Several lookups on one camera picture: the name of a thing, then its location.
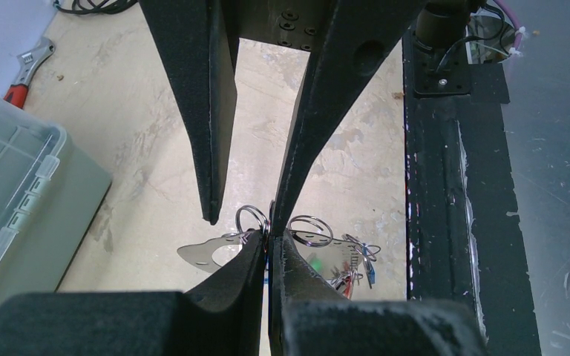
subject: clear plastic lid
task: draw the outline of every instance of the clear plastic lid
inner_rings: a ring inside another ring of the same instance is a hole
[[[66,133],[0,99],[0,260],[33,217]]]

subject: white wall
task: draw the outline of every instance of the white wall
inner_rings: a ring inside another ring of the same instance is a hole
[[[53,0],[0,0],[0,96],[19,71],[16,56],[35,46],[55,14]]]

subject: black metal frame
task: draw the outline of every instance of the black metal frame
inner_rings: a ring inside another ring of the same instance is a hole
[[[503,127],[502,66],[465,64],[469,93],[423,96],[412,31],[403,48],[407,295],[474,310],[491,355],[540,355]]]
[[[271,216],[278,236],[315,158],[426,2],[140,1],[191,141],[203,218],[215,224],[222,205],[240,37],[311,52]]]

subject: metal split ring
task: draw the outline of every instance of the metal split ring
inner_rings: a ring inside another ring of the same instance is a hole
[[[294,230],[294,229],[292,229],[292,223],[296,223],[296,222],[310,224],[310,225],[316,227],[317,229],[319,229],[320,231],[325,231],[325,228],[326,228],[327,232],[329,233],[329,236],[319,234],[316,232]],[[311,215],[298,215],[296,217],[293,217],[287,223],[287,229],[289,229],[292,232],[292,237],[294,238],[294,240],[302,243],[305,246],[324,247],[324,246],[328,246],[333,241],[333,230],[331,230],[331,227],[326,222],[320,220],[317,217],[312,217]],[[321,237],[321,239],[320,239],[321,242],[314,243],[312,241],[305,240],[304,238],[301,237],[301,235],[303,235],[303,234],[306,234],[306,237],[309,237],[309,238],[319,236],[319,237]]]
[[[269,221],[266,218],[266,216],[263,215],[261,210],[259,210],[257,207],[253,205],[244,205],[237,210],[237,213],[235,215],[235,226],[237,227],[237,232],[239,234],[244,232],[243,228],[241,227],[241,219],[240,219],[242,211],[248,211],[253,217],[255,217],[257,223],[259,223],[259,230],[261,231],[262,234],[265,234],[269,231],[269,225],[270,225]]]
[[[342,239],[345,241],[349,241],[351,243],[355,243],[353,248],[357,251],[361,256],[364,256],[365,259],[370,260],[370,262],[377,262],[377,254],[381,251],[381,247],[378,245],[368,245],[366,243],[362,243],[359,241],[357,237],[354,237],[349,234],[343,234]]]

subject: silver metal plate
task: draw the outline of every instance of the silver metal plate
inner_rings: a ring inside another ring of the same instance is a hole
[[[329,239],[323,234],[308,231],[292,231],[292,235],[312,243],[323,243]],[[362,255],[356,250],[356,244],[345,240],[334,238],[324,247],[309,247],[302,243],[294,245],[307,263],[327,280],[339,276],[342,271],[356,270],[363,261]]]
[[[247,231],[241,234],[225,234],[222,237],[215,237],[205,243],[197,245],[187,245],[179,248],[178,254],[194,267],[208,272],[215,273],[222,266],[213,260],[213,253],[220,247],[228,245],[243,245],[248,236],[254,231]]]

